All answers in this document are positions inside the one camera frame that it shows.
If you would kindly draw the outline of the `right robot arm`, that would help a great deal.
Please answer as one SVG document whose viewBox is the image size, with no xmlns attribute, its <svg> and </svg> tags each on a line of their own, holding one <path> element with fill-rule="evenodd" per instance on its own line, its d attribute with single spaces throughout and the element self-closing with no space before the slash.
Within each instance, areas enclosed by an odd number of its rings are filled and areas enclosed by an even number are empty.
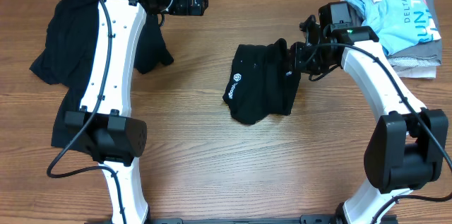
<svg viewBox="0 0 452 224">
<path fill-rule="evenodd" d="M 448 118 L 431 110 L 404 85 L 388 63 L 377 34 L 361 26 L 349 3 L 326 4 L 299 25 L 303 42 L 288 54 L 287 72 L 317 81 L 342 69 L 367 100 L 376 127 L 364 153 L 365 180 L 331 215 L 305 215 L 303 223 L 395 223 L 389 210 L 438 180 L 446 152 Z"/>
</svg>

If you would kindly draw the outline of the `black t-shirt with logo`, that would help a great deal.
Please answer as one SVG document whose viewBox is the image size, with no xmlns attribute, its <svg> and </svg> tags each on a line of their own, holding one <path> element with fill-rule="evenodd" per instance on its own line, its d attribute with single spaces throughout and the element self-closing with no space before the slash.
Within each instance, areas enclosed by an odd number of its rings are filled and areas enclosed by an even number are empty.
<svg viewBox="0 0 452 224">
<path fill-rule="evenodd" d="M 291 114 L 301 76 L 284 70 L 287 53 L 283 38 L 267 46 L 238 46 L 222 97 L 233 119 L 252 125 L 270 114 Z"/>
</svg>

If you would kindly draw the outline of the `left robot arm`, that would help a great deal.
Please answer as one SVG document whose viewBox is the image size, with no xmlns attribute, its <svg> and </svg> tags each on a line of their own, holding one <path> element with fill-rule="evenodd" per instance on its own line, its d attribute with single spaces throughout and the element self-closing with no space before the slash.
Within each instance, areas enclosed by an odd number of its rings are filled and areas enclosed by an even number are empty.
<svg viewBox="0 0 452 224">
<path fill-rule="evenodd" d="M 99 0 L 98 34 L 88 86 L 78 110 L 65 114 L 80 146 L 96 163 L 112 201 L 111 223 L 149 223 L 140 157 L 147 125 L 131 116 L 131 82 L 148 16 L 202 16 L 208 0 Z"/>
</svg>

